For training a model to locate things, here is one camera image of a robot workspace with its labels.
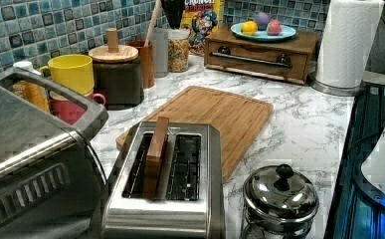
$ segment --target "paper towel holder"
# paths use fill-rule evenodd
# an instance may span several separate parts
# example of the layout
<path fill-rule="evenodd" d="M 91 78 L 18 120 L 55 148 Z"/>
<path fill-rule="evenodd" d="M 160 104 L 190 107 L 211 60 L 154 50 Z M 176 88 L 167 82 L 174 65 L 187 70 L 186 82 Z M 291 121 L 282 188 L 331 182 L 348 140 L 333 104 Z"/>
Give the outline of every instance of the paper towel holder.
<path fill-rule="evenodd" d="M 309 73 L 307 75 L 307 84 L 313 89 L 338 97 L 356 97 L 363 93 L 365 90 L 365 83 L 363 80 L 360 85 L 354 88 L 338 88 L 326 85 L 320 81 L 316 80 L 316 72 Z"/>

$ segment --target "plate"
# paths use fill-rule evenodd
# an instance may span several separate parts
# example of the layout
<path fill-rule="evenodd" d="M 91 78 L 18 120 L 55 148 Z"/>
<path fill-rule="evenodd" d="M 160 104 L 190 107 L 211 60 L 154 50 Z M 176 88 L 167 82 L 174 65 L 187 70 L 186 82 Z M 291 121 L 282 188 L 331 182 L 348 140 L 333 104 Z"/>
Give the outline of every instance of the plate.
<path fill-rule="evenodd" d="M 242 25 L 243 23 L 235 24 L 230 28 L 230 30 L 232 30 L 233 34 L 236 36 L 252 39 L 260 42 L 279 41 L 279 40 L 292 37 L 296 34 L 296 30 L 294 28 L 282 25 L 282 31 L 277 36 L 269 36 L 266 31 L 257 31 L 257 33 L 254 36 L 248 36 L 242 33 L 241 31 Z"/>

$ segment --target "marble countertop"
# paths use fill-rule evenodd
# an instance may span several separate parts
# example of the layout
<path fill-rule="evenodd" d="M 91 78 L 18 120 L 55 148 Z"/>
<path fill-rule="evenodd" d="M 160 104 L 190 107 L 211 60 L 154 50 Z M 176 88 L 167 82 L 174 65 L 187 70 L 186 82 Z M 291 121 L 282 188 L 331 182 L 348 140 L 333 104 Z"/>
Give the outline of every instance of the marble countertop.
<path fill-rule="evenodd" d="M 307 238 L 322 238 L 350 121 L 352 97 L 335 97 L 308 86 L 205 69 L 203 58 L 190 56 L 189 70 L 155 79 L 155 86 L 145 90 L 142 104 L 108 112 L 108 121 L 92 140 L 106 176 L 118 154 L 115 139 L 189 86 L 240 94 L 274 106 L 267 124 L 223 186 L 227 238 L 237 239 L 240 235 L 245 179 L 262 166 L 282 163 L 314 184 L 320 206 Z"/>

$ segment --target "backsplash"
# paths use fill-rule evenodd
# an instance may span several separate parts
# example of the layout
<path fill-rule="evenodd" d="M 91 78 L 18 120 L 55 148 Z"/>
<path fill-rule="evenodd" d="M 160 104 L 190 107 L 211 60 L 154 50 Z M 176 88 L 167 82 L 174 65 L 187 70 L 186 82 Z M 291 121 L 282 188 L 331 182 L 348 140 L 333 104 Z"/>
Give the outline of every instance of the backsplash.
<path fill-rule="evenodd" d="M 34 67 L 54 57 L 86 53 L 116 28 L 120 44 L 144 39 L 155 1 L 0 0 L 0 72 L 28 59 Z M 225 0 L 225 23 L 253 19 L 259 11 L 304 31 L 322 31 L 329 0 Z M 157 25 L 167 26 L 162 11 Z"/>
<path fill-rule="evenodd" d="M 253 20 L 258 12 L 265 12 L 285 25 L 302 31 L 319 31 L 325 26 L 330 0 L 247 0 L 225 3 L 227 23 Z"/>
<path fill-rule="evenodd" d="M 144 39 L 155 1 L 0 0 L 0 72 L 28 59 L 34 67 L 60 55 L 86 53 L 116 28 L 120 44 Z M 157 19 L 158 26 L 166 18 Z"/>

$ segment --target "cereal box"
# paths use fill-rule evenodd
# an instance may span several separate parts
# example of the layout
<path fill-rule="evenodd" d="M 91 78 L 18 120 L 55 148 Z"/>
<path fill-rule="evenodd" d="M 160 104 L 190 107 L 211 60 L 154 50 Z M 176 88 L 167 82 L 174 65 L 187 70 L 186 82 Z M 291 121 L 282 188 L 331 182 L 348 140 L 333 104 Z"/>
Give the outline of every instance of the cereal box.
<path fill-rule="evenodd" d="M 185 0 L 181 26 L 190 29 L 190 52 L 204 56 L 205 38 L 223 23 L 224 0 Z"/>

